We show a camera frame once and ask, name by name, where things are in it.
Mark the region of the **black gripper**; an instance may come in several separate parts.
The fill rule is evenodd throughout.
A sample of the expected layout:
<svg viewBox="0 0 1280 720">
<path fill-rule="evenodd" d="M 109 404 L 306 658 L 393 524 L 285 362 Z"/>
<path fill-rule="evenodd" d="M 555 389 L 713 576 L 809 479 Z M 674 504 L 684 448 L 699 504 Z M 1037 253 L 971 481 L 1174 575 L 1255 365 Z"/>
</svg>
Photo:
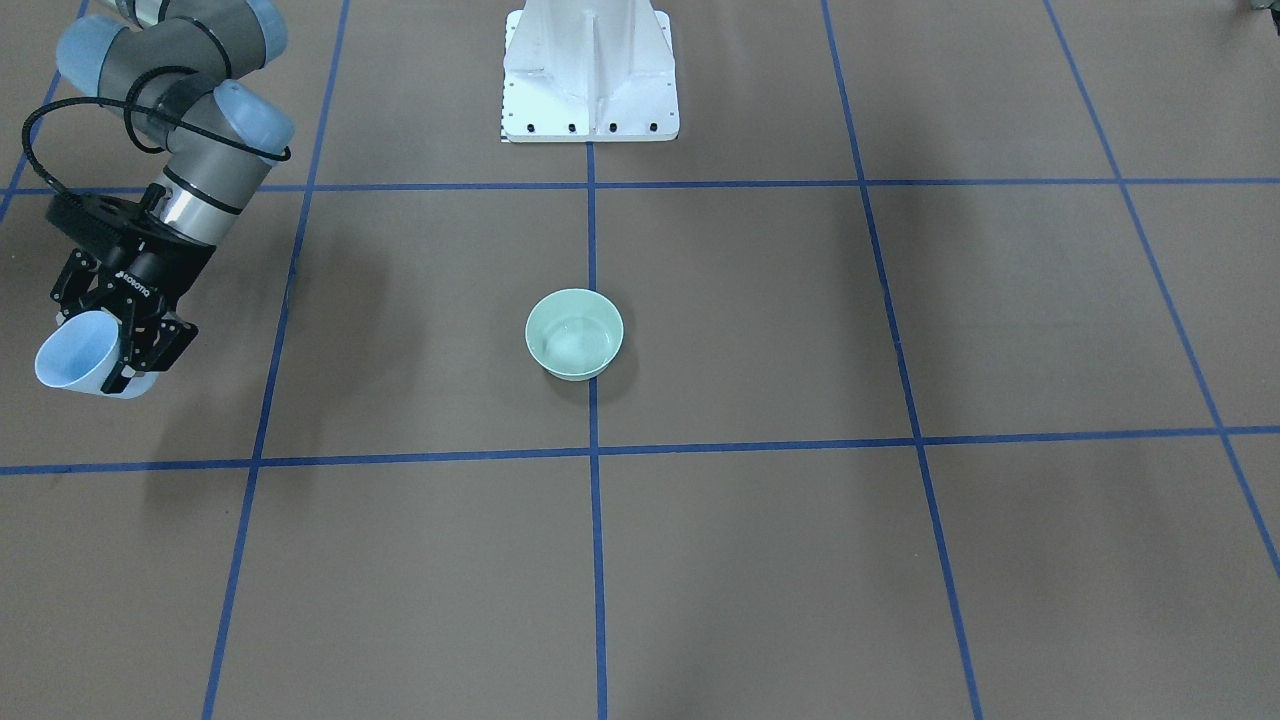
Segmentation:
<svg viewBox="0 0 1280 720">
<path fill-rule="evenodd" d="M 76 250 L 50 291 L 59 306 L 55 327 L 95 310 L 141 325 L 115 332 L 100 392 L 145 395 L 198 337 L 198 327 L 180 318 L 178 305 L 218 247 L 184 240 L 133 240 L 77 242 Z"/>
</svg>

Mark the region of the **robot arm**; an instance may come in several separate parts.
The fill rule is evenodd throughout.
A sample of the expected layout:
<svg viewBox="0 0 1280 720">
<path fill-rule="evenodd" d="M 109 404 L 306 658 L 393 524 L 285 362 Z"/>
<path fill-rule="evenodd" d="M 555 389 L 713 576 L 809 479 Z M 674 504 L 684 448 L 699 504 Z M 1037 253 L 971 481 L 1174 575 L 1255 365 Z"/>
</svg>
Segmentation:
<svg viewBox="0 0 1280 720">
<path fill-rule="evenodd" d="M 108 108 L 165 164 L 140 199 L 52 190 L 46 218 L 74 245 L 50 296 L 58 327 L 40 347 L 46 387 L 136 398 L 198 334 L 177 307 L 257 193 L 288 160 L 293 120 L 244 86 L 287 47 L 270 1 L 116 1 L 58 41 L 82 104 Z"/>
</svg>

